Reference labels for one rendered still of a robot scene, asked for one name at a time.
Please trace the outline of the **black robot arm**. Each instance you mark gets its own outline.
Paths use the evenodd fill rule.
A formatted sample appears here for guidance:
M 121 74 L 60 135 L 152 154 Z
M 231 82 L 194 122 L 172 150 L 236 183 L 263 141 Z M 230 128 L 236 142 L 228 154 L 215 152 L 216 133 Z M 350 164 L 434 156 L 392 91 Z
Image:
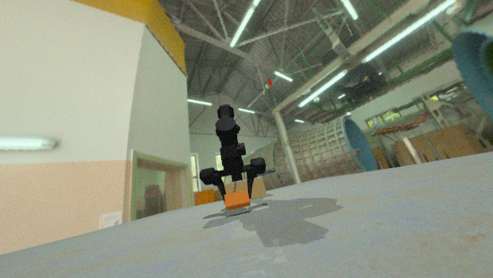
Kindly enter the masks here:
M 236 124 L 233 108 L 229 104 L 223 104 L 217 109 L 219 120 L 216 122 L 216 134 L 220 139 L 220 157 L 223 164 L 228 161 L 239 161 L 243 165 L 242 155 L 246 155 L 244 143 L 238 144 L 237 134 L 240 127 Z M 232 182 L 243 180 L 242 174 L 231 175 Z M 232 183 L 231 182 L 231 183 Z

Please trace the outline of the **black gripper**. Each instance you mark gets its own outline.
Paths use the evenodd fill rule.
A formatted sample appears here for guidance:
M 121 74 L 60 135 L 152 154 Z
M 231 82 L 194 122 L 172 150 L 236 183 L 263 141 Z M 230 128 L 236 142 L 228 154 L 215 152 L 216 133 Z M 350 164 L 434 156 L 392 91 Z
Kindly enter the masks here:
M 217 186 L 224 202 L 224 194 L 226 194 L 226 192 L 224 183 L 221 180 L 222 177 L 246 172 L 248 194 L 251 199 L 254 178 L 256 178 L 258 174 L 266 173 L 266 163 L 261 157 L 250 160 L 250 163 L 251 164 L 243 166 L 238 160 L 228 161 L 226 164 L 223 164 L 223 170 L 214 170 L 213 167 L 202 170 L 200 172 L 200 179 L 206 185 L 213 184 L 214 186 Z

